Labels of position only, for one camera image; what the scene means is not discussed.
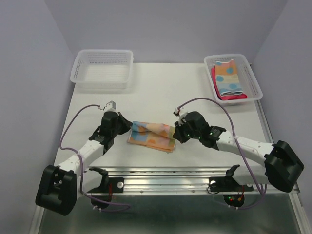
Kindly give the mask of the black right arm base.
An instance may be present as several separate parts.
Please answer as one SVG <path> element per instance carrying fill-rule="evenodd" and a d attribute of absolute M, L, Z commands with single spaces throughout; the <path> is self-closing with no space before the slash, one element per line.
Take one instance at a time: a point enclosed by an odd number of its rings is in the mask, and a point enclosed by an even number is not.
<path fill-rule="evenodd" d="M 240 185 L 234 180 L 234 173 L 240 165 L 234 165 L 228 169 L 224 177 L 211 177 L 209 178 L 209 185 L 206 189 L 207 193 L 216 195 L 225 193 L 223 199 L 226 205 L 239 209 L 244 205 L 245 192 L 252 192 L 253 186 L 247 184 Z"/>

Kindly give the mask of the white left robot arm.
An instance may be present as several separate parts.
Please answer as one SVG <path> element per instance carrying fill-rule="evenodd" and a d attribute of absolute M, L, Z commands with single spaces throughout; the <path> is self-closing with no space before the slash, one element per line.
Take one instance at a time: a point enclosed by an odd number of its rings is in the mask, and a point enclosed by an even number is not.
<path fill-rule="evenodd" d="M 80 193 L 77 180 L 83 181 L 85 169 L 112 147 L 116 136 L 128 132 L 132 125 L 120 112 L 104 112 L 101 125 L 80 150 L 73 150 L 74 154 L 66 161 L 43 170 L 35 204 L 68 215 Z"/>

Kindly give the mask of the orange dotted patterned towel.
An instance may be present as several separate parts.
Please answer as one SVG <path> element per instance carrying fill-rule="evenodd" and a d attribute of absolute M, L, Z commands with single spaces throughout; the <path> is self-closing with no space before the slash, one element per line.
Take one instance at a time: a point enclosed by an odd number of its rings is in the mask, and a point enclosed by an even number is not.
<path fill-rule="evenodd" d="M 167 124 L 133 121 L 127 142 L 172 153 L 176 145 L 174 133 L 175 128 Z"/>

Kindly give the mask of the pink towel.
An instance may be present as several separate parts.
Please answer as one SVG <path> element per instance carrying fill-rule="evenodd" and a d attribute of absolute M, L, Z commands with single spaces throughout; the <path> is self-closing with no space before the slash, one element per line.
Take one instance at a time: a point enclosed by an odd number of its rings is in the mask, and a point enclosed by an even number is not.
<path fill-rule="evenodd" d="M 222 101 L 229 101 L 229 100 L 240 100 L 240 99 L 246 99 L 248 96 L 244 93 L 240 94 L 240 95 L 227 95 L 227 96 L 221 96 L 217 83 L 216 83 L 216 76 L 215 76 L 215 68 L 213 67 L 211 69 L 211 76 L 212 76 L 212 80 L 213 80 L 213 84 L 214 84 L 214 88 L 215 91 L 217 93 L 217 97 L 219 100 Z"/>

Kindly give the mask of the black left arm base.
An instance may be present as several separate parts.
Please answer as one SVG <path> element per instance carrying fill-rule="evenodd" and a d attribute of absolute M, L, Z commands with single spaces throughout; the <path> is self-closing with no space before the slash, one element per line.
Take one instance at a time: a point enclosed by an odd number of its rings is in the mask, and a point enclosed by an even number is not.
<path fill-rule="evenodd" d="M 123 177 L 109 177 L 109 172 L 100 167 L 90 167 L 85 174 L 84 192 L 88 195 L 94 210 L 100 212 L 122 211 L 127 206 L 113 201 L 114 194 L 124 192 Z"/>

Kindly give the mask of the light blue patterned towel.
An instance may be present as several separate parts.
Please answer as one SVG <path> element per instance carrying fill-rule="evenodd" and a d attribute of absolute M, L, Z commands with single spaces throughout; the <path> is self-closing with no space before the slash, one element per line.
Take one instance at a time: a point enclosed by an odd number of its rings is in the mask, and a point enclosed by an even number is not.
<path fill-rule="evenodd" d="M 214 68 L 216 86 L 222 97 L 243 94 L 236 63 L 233 59 L 228 62 L 217 61 Z"/>

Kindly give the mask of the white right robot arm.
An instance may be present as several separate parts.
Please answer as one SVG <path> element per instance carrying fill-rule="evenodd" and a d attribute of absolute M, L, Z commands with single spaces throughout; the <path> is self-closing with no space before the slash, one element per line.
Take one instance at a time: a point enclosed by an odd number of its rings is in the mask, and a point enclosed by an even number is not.
<path fill-rule="evenodd" d="M 241 155 L 256 162 L 260 166 L 260 174 L 256 174 L 255 168 L 250 166 L 247 166 L 247 171 L 262 184 L 269 183 L 289 193 L 304 170 L 304 164 L 284 141 L 269 144 L 234 136 L 222 127 L 210 126 L 199 112 L 175 110 L 174 115 L 179 118 L 175 122 L 174 139 L 180 143 L 196 139 L 207 148 Z"/>

